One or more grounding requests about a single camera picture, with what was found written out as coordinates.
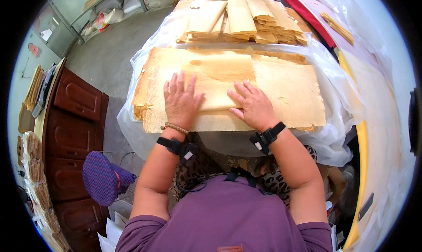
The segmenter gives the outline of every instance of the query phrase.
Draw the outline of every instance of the cabinet door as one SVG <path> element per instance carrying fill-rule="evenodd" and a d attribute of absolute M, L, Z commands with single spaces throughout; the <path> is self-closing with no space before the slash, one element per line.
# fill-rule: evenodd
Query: cabinet door
<path fill-rule="evenodd" d="M 92 199 L 53 205 L 60 227 L 74 252 L 101 251 L 97 232 L 106 235 L 107 207 Z"/>
<path fill-rule="evenodd" d="M 45 158 L 45 175 L 53 202 L 90 198 L 82 180 L 83 160 Z"/>
<path fill-rule="evenodd" d="M 95 146 L 95 122 L 51 107 L 45 131 L 45 155 L 85 160 Z"/>
<path fill-rule="evenodd" d="M 79 116 L 99 121 L 102 92 L 64 69 L 57 87 L 54 105 Z"/>

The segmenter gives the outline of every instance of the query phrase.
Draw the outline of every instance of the wooden cabinet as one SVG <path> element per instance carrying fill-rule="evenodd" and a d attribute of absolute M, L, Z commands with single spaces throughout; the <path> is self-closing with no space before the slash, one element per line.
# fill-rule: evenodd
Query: wooden cabinet
<path fill-rule="evenodd" d="M 57 88 L 54 105 L 87 119 L 99 121 L 102 94 L 65 68 Z"/>
<path fill-rule="evenodd" d="M 92 199 L 53 204 L 60 227 L 74 252 L 101 251 L 98 233 L 106 235 L 107 207 Z"/>
<path fill-rule="evenodd" d="M 47 157 L 45 175 L 53 202 L 90 198 L 82 180 L 83 160 Z"/>
<path fill-rule="evenodd" d="M 84 160 L 94 150 L 95 122 L 51 108 L 45 135 L 47 155 Z"/>
<path fill-rule="evenodd" d="M 62 65 L 45 106 L 43 161 L 53 207 L 74 252 L 101 251 L 108 208 L 89 196 L 82 180 L 86 156 L 103 150 L 108 95 Z"/>

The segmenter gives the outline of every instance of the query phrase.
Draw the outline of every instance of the purple shirt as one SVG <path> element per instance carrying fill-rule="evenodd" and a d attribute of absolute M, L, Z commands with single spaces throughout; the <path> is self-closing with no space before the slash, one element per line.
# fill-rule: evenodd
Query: purple shirt
<path fill-rule="evenodd" d="M 139 215 L 117 243 L 122 251 L 324 251 L 331 252 L 327 223 L 296 225 L 276 195 L 263 195 L 245 178 L 207 181 L 172 209 L 170 220 Z"/>

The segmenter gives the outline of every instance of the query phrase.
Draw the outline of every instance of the black wrist strap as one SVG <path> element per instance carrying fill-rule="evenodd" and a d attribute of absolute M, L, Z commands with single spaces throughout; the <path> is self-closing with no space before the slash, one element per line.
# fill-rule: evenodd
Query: black wrist strap
<path fill-rule="evenodd" d="M 263 133 L 254 133 L 249 140 L 258 150 L 268 155 L 268 153 L 270 153 L 268 146 L 277 139 L 277 135 L 282 132 L 285 127 L 286 126 L 282 122 L 279 122 L 275 127 L 268 128 Z"/>
<path fill-rule="evenodd" d="M 184 165 L 187 160 L 198 151 L 197 145 L 189 143 L 187 146 L 185 146 L 177 139 L 169 140 L 163 137 L 159 137 L 157 143 L 165 146 L 171 153 L 178 155 L 182 165 Z"/>

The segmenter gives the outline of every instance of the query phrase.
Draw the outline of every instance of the bundled paper stack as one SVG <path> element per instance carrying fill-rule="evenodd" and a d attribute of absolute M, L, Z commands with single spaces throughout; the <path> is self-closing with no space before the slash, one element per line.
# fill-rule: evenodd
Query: bundled paper stack
<path fill-rule="evenodd" d="M 303 36 L 303 31 L 299 28 L 296 21 L 288 15 L 284 6 L 277 1 L 262 0 L 268 9 L 274 14 L 276 19 L 277 29 L 273 34 L 277 37 L 278 42 L 282 44 L 296 45 L 298 43 L 305 45 L 306 39 Z"/>
<path fill-rule="evenodd" d="M 297 21 L 272 0 L 195 0 L 183 17 L 177 43 L 303 44 Z"/>
<path fill-rule="evenodd" d="M 225 40 L 232 42 L 255 38 L 255 23 L 245 0 L 227 1 L 227 22 L 223 35 Z"/>
<path fill-rule="evenodd" d="M 282 27 L 277 25 L 276 18 L 262 0 L 245 0 L 257 30 L 254 36 L 256 43 L 271 44 L 277 43 L 274 32 L 281 31 Z"/>
<path fill-rule="evenodd" d="M 203 3 L 199 9 L 193 9 L 187 30 L 183 33 L 187 35 L 186 42 L 216 39 L 221 31 L 226 5 L 226 1 L 211 1 Z"/>
<path fill-rule="evenodd" d="M 41 81 L 43 80 L 44 71 L 40 65 L 38 65 L 35 69 L 34 76 L 32 77 L 31 85 L 29 86 L 29 90 L 27 96 L 24 100 L 24 105 L 27 107 L 29 112 L 32 112 L 34 109 L 34 105 L 37 102 L 38 98 L 38 91 L 40 90 Z"/>

